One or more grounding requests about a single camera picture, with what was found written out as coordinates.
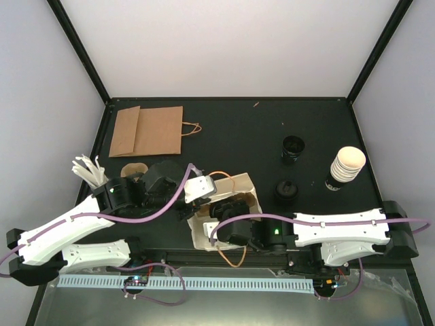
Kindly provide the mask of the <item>cream paper bag with handles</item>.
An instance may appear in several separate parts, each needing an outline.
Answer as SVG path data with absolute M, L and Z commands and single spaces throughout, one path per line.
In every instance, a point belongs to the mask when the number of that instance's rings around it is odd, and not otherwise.
M 206 203 L 188 220 L 193 246 L 199 251 L 214 251 L 230 267 L 239 268 L 252 237 L 251 223 L 261 218 L 233 222 L 213 231 L 231 217 L 262 212 L 255 186 L 247 173 L 231 176 L 224 171 L 213 171 L 207 176 L 214 182 L 216 193 L 206 198 Z

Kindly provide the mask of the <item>black takeout paper cup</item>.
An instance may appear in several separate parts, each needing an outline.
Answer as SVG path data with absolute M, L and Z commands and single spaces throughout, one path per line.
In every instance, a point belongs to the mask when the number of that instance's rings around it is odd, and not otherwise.
M 218 221 L 231 217 L 249 214 L 249 206 L 245 200 L 223 200 L 213 203 L 209 209 L 209 216 Z

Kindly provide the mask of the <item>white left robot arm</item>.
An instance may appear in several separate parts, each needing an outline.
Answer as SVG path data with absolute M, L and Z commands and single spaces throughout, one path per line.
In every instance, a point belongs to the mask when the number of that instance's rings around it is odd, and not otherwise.
M 11 229 L 6 234 L 9 253 L 3 278 L 28 287 L 61 274 L 110 266 L 138 271 L 145 265 L 143 245 L 136 236 L 114 236 L 106 243 L 80 240 L 118 224 L 140 226 L 175 209 L 188 219 L 216 192 L 213 179 L 189 164 L 186 170 L 166 161 L 147 171 L 108 179 L 102 168 L 85 172 L 92 193 L 80 204 L 33 230 Z

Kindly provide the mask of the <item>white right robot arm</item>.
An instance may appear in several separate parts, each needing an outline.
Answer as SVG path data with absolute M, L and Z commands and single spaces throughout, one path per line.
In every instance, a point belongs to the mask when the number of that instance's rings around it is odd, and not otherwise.
M 371 255 L 388 259 L 418 257 L 410 223 L 397 202 L 385 201 L 380 208 L 337 215 L 224 215 L 208 232 L 212 245 L 225 242 L 276 254 L 311 249 L 310 268 L 323 274 Z

